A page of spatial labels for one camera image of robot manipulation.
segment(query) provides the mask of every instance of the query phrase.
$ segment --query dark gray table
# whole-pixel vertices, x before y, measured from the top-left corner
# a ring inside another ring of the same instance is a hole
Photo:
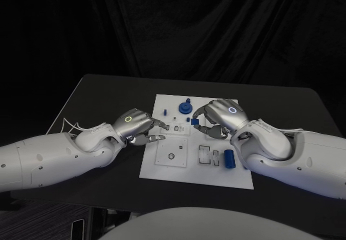
[[[309,88],[91,74],[78,84],[50,133],[61,132],[64,117],[91,128],[103,122],[113,124],[135,107],[152,113],[156,94],[238,99],[250,119],[263,118],[282,129],[305,128],[342,137],[322,99]],[[53,186],[14,191],[12,197],[140,213],[176,207],[227,209],[321,236],[346,237],[345,200],[321,196],[254,172],[254,190],[142,179],[145,148],[129,146],[106,168]]]

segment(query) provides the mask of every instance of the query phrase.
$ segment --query robotic hand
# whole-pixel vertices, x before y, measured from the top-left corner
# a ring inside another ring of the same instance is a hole
[[[194,127],[227,139],[247,169],[331,198],[346,199],[346,139],[300,129],[279,129],[262,119],[249,120],[231,99],[211,101],[194,113],[213,128]]]
[[[135,108],[113,125],[104,123],[78,135],[37,136],[0,147],[0,192],[50,186],[106,167],[127,142],[140,146],[165,139],[164,135],[145,135],[155,126],[168,128]]]

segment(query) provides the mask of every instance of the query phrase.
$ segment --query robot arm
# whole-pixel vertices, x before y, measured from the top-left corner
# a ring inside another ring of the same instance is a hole
[[[211,101],[194,118],[201,114],[220,125],[194,127],[217,139],[231,134],[247,169],[313,193],[346,199],[346,139],[303,129],[279,129],[262,119],[250,121],[231,99]]]
[[[135,108],[113,125],[104,124],[80,135],[48,134],[0,147],[0,192],[50,186],[106,167],[127,141],[139,146],[165,139],[164,135],[145,135],[155,126],[168,128]]]

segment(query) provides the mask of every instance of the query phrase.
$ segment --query white board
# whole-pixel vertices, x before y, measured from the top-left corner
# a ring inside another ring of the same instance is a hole
[[[182,114],[179,112],[179,104],[188,98],[191,99],[192,112]],[[191,122],[187,121],[187,118],[194,117],[194,112],[198,108],[217,99],[220,98],[156,95],[153,118],[162,120],[169,125],[169,131],[162,130],[158,126],[149,131],[151,135],[165,135],[166,140],[152,142],[146,145],[140,178],[254,189],[251,171],[244,168],[240,162],[230,138],[228,140],[210,138],[194,128]],[[198,119],[202,126],[213,126],[204,115]],[[200,146],[210,147],[211,164],[200,163]],[[234,150],[237,166],[234,169],[226,167],[224,152],[228,149]],[[220,166],[214,164],[214,151],[218,151]],[[169,158],[171,153],[175,153],[174,159]]]

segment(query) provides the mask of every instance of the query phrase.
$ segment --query black backdrop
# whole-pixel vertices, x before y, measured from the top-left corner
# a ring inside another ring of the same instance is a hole
[[[345,12],[344,0],[2,0],[0,145],[47,133],[89,73],[313,88],[345,134]]]

